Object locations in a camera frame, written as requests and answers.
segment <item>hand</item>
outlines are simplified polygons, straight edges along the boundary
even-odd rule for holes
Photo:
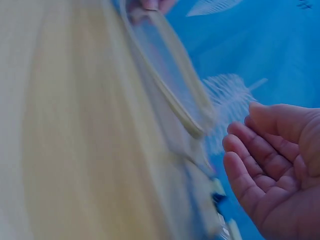
[[[252,103],[228,127],[231,188],[270,240],[320,239],[320,109]]]

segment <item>feather print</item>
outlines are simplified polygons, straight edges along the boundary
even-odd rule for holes
[[[236,74],[221,74],[203,80],[204,87],[217,114],[217,124],[208,136],[209,154],[224,151],[222,140],[231,122],[243,121],[248,115],[249,103],[256,101],[251,91],[267,81],[263,78],[247,88]]]
[[[238,5],[242,0],[198,0],[187,17],[216,14]]]

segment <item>blue fabric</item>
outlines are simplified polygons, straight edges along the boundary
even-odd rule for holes
[[[201,79],[234,74],[242,78],[247,87],[267,79],[251,91],[253,98],[262,104],[320,107],[318,1],[206,2],[215,5],[212,13],[202,10],[190,14],[197,1],[183,0],[167,14]],[[235,120],[242,121],[244,117],[245,114]],[[210,156],[229,196],[222,212],[227,219],[236,220],[244,240],[263,239],[232,193],[222,158],[223,153]]]

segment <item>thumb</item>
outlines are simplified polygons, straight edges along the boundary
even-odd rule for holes
[[[265,106],[253,102],[249,106],[250,117],[260,131],[281,136],[299,144],[302,135],[312,132],[320,139],[320,109],[287,104]]]

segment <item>finger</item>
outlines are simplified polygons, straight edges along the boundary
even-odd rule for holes
[[[235,152],[227,152],[223,164],[235,197],[245,212],[253,217],[259,201],[265,195],[264,191],[250,177],[244,163]]]
[[[236,135],[264,172],[278,181],[290,168],[292,164],[279,155],[277,151],[262,137],[257,135],[247,126],[234,122],[227,128],[229,134]]]
[[[247,148],[237,136],[232,134],[227,135],[223,139],[222,144],[226,152],[234,152],[240,157],[250,177],[265,193],[276,184],[275,180],[266,176],[266,173],[250,155]]]
[[[313,120],[320,121],[319,109],[286,104],[264,106],[254,102],[250,104],[249,112],[260,131],[281,136],[296,144],[299,143],[302,132]]]
[[[157,10],[159,7],[158,0],[141,0],[141,3],[146,10]]]
[[[159,2],[159,11],[162,14],[167,14],[175,4],[176,0],[161,0]]]
[[[264,138],[278,153],[283,155],[292,164],[294,163],[300,153],[299,146],[297,144],[285,140],[282,136],[271,135],[261,131],[250,116],[247,116],[244,119],[244,125]]]

